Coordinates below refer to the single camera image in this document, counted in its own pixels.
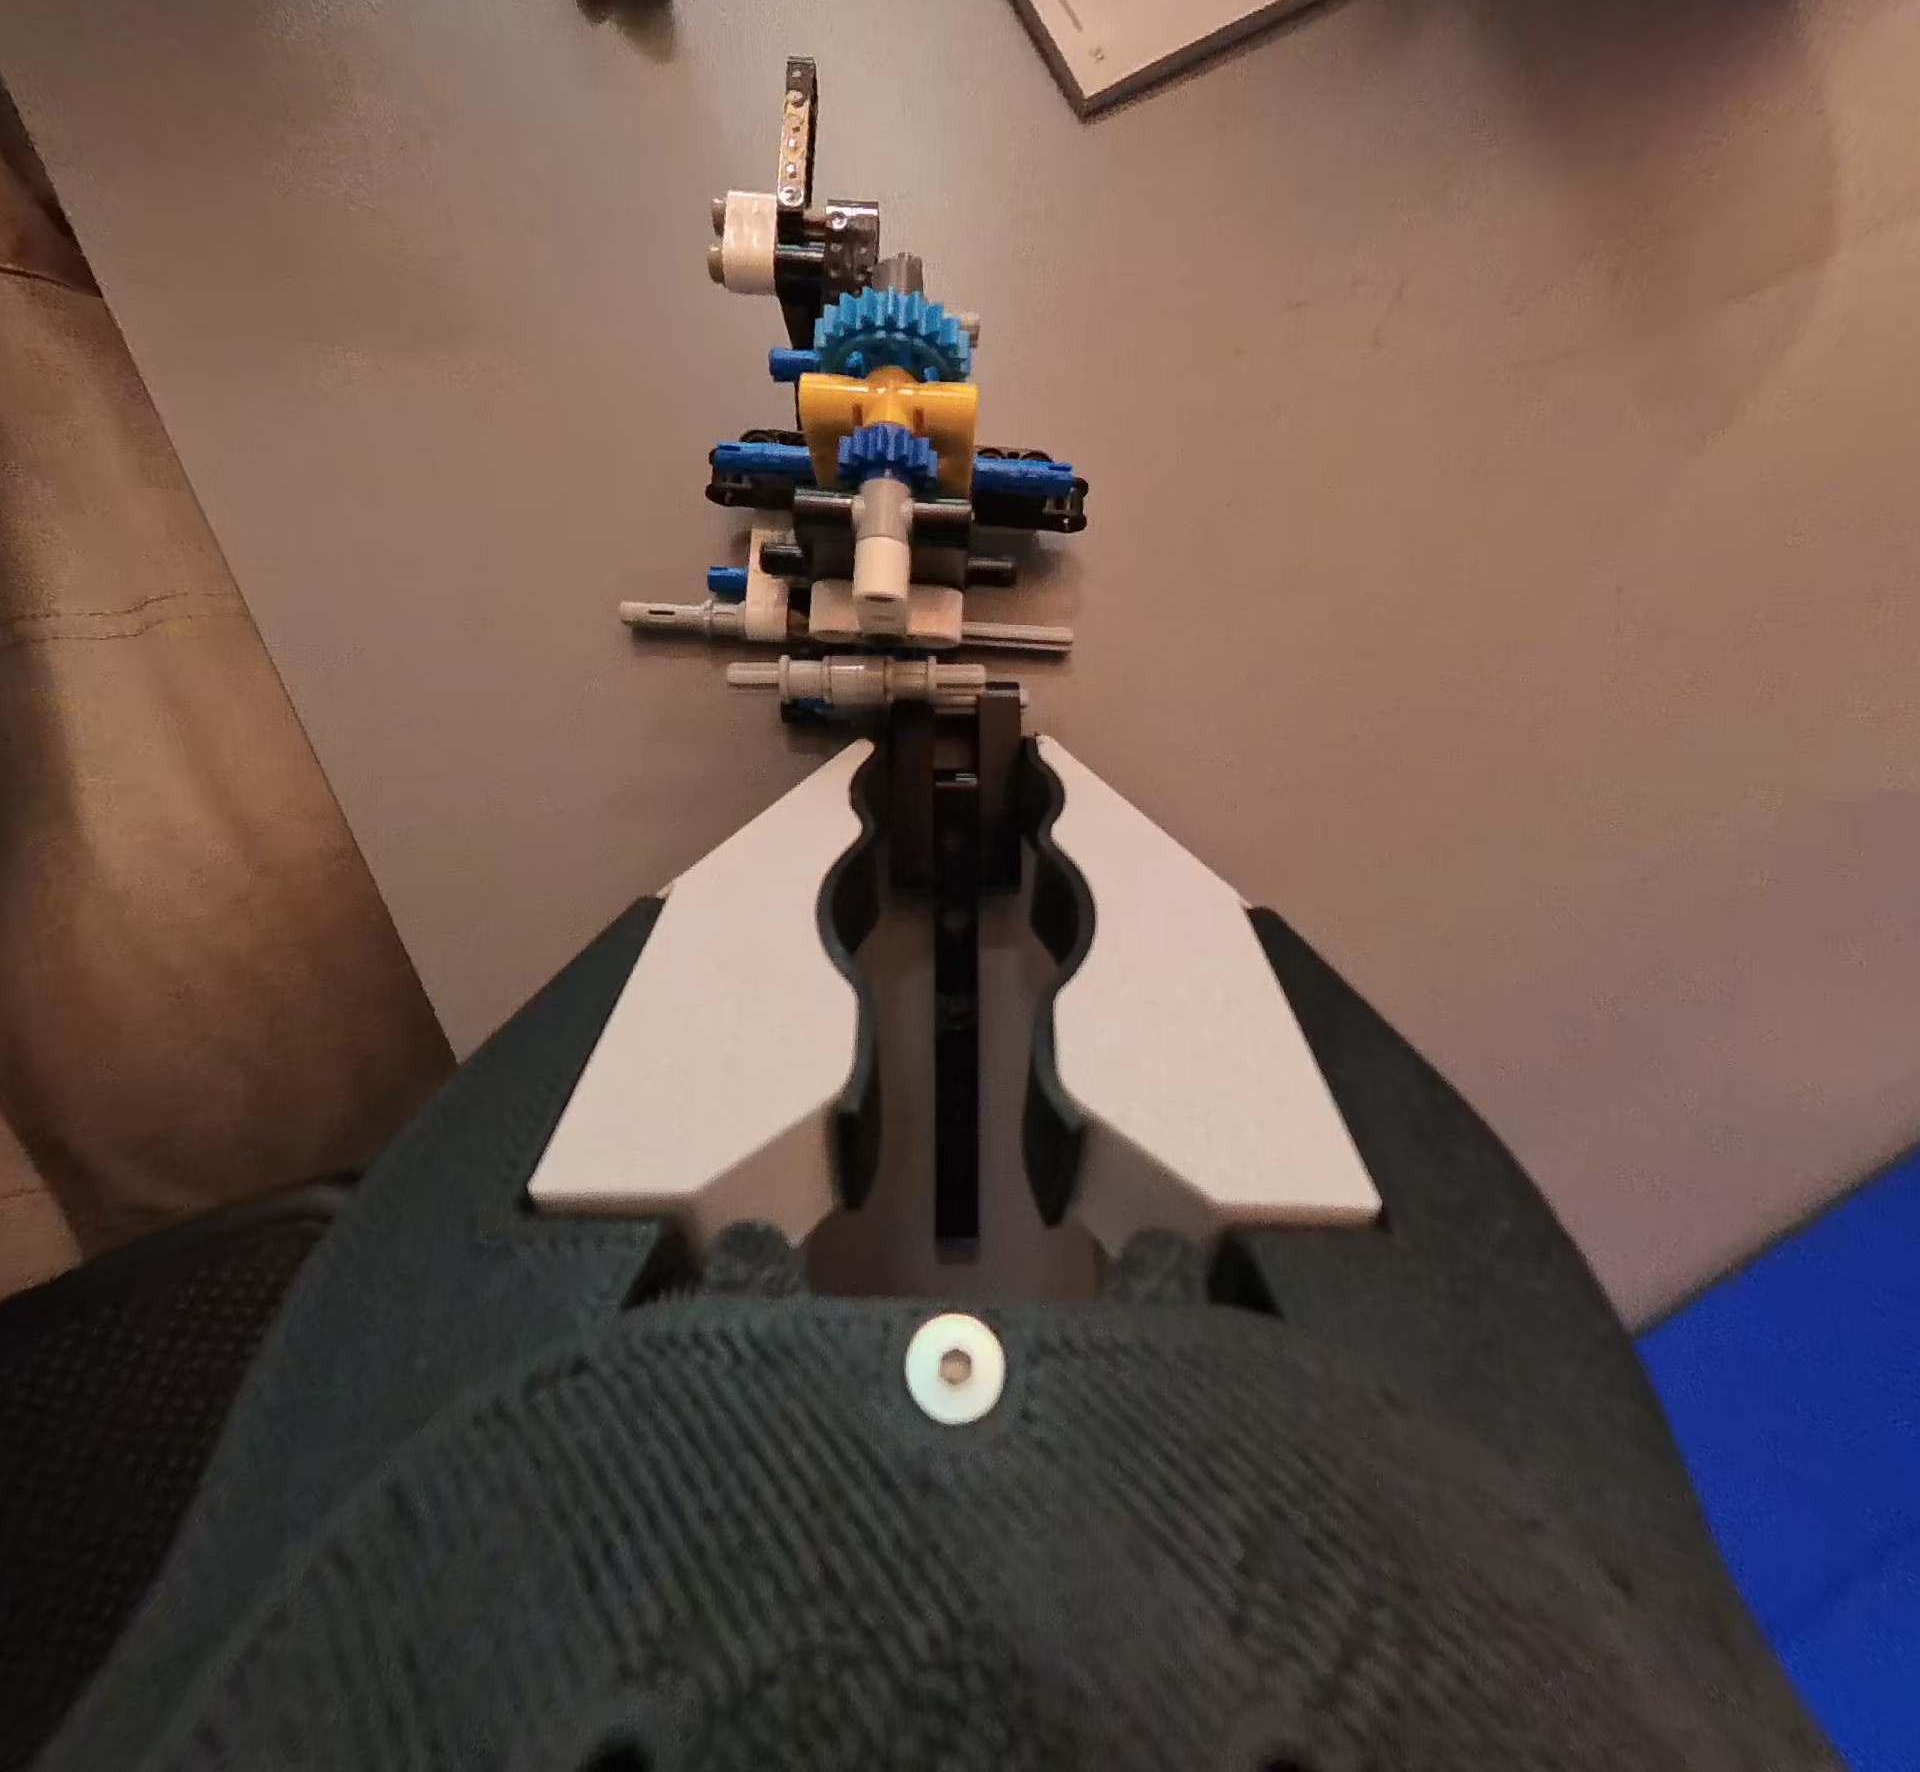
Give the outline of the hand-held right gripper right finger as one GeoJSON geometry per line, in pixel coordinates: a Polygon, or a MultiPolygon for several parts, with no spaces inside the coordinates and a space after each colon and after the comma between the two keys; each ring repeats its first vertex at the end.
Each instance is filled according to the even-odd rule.
{"type": "Polygon", "coordinates": [[[1050,735],[1028,743],[1037,1209],[1101,1248],[1142,1230],[1369,1226],[1382,1199],[1237,887],[1050,735]]]}

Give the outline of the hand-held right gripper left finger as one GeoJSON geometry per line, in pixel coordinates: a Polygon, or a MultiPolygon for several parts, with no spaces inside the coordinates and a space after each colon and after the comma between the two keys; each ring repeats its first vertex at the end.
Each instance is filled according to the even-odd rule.
{"type": "Polygon", "coordinates": [[[529,1180],[556,1214],[662,1214],[707,1247],[804,1240],[839,1206],[828,1120],[860,1002],[819,919],[857,842],[867,739],[679,873],[529,1180]]]}

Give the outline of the black lego beam subassembly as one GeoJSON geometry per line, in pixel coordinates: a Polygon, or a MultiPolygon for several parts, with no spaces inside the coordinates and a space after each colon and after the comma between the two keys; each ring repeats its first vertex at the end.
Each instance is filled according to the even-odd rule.
{"type": "Polygon", "coordinates": [[[931,948],[931,1237],[966,1260],[982,1234],[982,904],[1020,886],[1023,704],[983,666],[899,655],[734,658],[732,689],[769,692],[782,718],[860,726],[865,748],[828,801],[854,834],[828,854],[804,914],[856,998],[854,1054],[828,1103],[828,1176],[860,1209],[882,1160],[880,1013],[860,947],[888,891],[925,900],[931,948]]]}

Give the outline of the lego gear model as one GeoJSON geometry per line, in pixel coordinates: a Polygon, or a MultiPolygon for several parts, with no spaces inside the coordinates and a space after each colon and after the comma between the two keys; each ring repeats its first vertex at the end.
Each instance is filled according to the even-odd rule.
{"type": "Polygon", "coordinates": [[[743,561],[709,570],[696,601],[627,600],[628,633],[878,655],[1064,657],[1070,627],[993,624],[979,590],[1009,590],[997,538],[1075,536],[1086,477],[1041,448],[979,438],[979,321],[931,294],[925,262],[883,249],[876,199],[819,192],[823,90],[785,60],[768,189],[710,203],[709,275],[773,299],[785,341],[769,379],[788,428],[753,428],[709,457],[709,499],[749,519],[743,561]]]}

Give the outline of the black mesh fabric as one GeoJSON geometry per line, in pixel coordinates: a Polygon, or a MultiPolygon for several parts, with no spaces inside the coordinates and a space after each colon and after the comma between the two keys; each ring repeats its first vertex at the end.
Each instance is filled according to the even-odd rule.
{"type": "Polygon", "coordinates": [[[217,1209],[4,1303],[4,1626],[118,1624],[354,1178],[217,1209]]]}

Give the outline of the blue mat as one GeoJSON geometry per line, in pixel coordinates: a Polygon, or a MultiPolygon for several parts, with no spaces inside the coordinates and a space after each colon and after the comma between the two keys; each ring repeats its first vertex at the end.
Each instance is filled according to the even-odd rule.
{"type": "Polygon", "coordinates": [[[1919,1156],[1640,1333],[1735,1580],[1850,1768],[1919,1765],[1919,1156]]]}

